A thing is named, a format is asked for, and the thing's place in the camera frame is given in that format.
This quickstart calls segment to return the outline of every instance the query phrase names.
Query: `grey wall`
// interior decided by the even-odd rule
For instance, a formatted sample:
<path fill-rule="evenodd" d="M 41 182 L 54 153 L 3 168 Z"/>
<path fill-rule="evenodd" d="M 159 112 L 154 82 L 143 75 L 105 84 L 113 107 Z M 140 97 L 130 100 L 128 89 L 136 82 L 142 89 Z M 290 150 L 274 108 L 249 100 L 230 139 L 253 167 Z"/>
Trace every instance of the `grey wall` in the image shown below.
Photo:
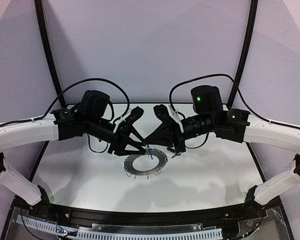
<path fill-rule="evenodd" d="M 211 73 L 234 75 L 240 58 L 250 1 L 236 0 L 48 0 L 51 45 L 63 86 L 89 77 L 108 78 L 133 102 L 167 102 L 177 83 Z M 227 78 L 218 85 L 226 102 Z M 190 89 L 175 91 L 191 101 Z M 105 83 L 87 83 L 66 94 L 78 102 L 86 88 L 124 97 Z"/>
<path fill-rule="evenodd" d="M 56 97 L 33 0 L 0 0 L 0 122 L 43 114 Z M 29 176 L 42 143 L 6 151 Z M 0 185 L 0 235 L 14 194 Z"/>
<path fill-rule="evenodd" d="M 300 0 L 260 0 L 240 89 L 264 117 L 300 125 Z M 237 96 L 234 107 L 243 107 Z M 252 144 L 267 179 L 294 153 Z M 300 185 L 281 196 L 296 240 L 300 240 Z"/>

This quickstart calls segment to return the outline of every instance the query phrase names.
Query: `white robot arm segment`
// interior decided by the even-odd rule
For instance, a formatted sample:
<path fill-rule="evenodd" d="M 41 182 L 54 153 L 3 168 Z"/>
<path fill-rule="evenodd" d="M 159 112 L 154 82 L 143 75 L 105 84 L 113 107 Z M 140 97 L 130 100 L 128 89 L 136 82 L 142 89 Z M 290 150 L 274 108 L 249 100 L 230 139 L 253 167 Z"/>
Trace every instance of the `white robot arm segment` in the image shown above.
<path fill-rule="evenodd" d="M 300 155 L 300 129 L 269 123 L 260 118 L 249 115 L 250 125 L 245 128 L 243 141 L 246 143 L 261 143 L 290 150 Z M 300 125 L 289 124 L 300 128 Z"/>
<path fill-rule="evenodd" d="M 293 160 L 285 168 L 285 171 L 259 184 L 254 192 L 254 201 L 260 205 L 266 205 L 275 197 L 300 184 L 300 176 L 294 173 L 296 162 Z"/>
<path fill-rule="evenodd" d="M 58 125 L 53 114 L 44 119 L 0 127 L 0 153 L 14 147 L 59 139 Z"/>
<path fill-rule="evenodd" d="M 41 192 L 37 185 L 22 176 L 17 170 L 3 161 L 5 171 L 0 173 L 0 184 L 22 197 L 29 205 L 33 206 L 41 201 Z"/>

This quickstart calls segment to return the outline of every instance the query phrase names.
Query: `gear ring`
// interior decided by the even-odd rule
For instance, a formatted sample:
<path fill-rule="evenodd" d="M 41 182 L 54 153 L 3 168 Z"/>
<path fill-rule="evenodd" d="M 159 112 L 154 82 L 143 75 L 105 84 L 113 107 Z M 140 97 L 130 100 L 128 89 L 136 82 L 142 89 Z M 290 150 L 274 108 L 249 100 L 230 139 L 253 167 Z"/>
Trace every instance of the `gear ring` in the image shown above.
<path fill-rule="evenodd" d="M 157 166 L 155 166 L 154 168 L 150 169 L 150 170 L 146 170 L 146 171 L 140 171 L 137 170 L 133 167 L 133 163 L 134 161 L 141 157 L 141 156 L 145 156 L 149 154 L 149 150 L 146 150 L 144 155 L 130 155 L 128 156 L 125 160 L 124 160 L 124 170 L 127 171 L 130 174 L 136 175 L 136 176 L 149 176 L 150 174 L 155 174 L 159 171 L 161 171 L 161 169 L 167 164 L 168 162 L 168 157 L 167 155 L 163 152 L 160 151 L 156 148 L 152 148 L 150 149 L 150 152 L 153 156 L 157 157 L 159 159 L 159 163 Z"/>

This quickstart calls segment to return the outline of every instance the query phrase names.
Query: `white table surface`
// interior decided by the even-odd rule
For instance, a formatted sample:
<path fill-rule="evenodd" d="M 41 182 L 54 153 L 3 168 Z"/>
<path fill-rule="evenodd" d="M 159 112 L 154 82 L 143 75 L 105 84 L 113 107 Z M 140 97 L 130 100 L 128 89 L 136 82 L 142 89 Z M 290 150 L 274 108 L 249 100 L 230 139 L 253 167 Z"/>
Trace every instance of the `white table surface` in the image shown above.
<path fill-rule="evenodd" d="M 132 104 L 144 110 L 134 127 L 145 138 L 161 122 L 156 118 L 156 104 Z M 176 104 L 186 117 L 195 115 L 192 104 Z M 115 116 L 125 104 L 114 104 Z M 110 118 L 107 109 L 105 118 Z M 200 145 L 205 136 L 186 141 L 188 147 Z M 91 137 L 94 150 L 103 150 L 105 142 Z M 47 191 L 57 205 L 113 212 L 180 212 L 225 207 L 243 203 L 249 188 L 262 183 L 255 162 L 245 143 L 216 138 L 210 133 L 207 143 L 198 149 L 171 158 L 165 147 L 151 145 L 165 152 L 168 162 L 158 176 L 128 177 L 124 171 L 126 156 L 93 153 L 87 136 L 50 142 L 35 173 L 33 182 Z M 133 165 L 140 170 L 157 165 L 158 159 L 143 156 Z"/>

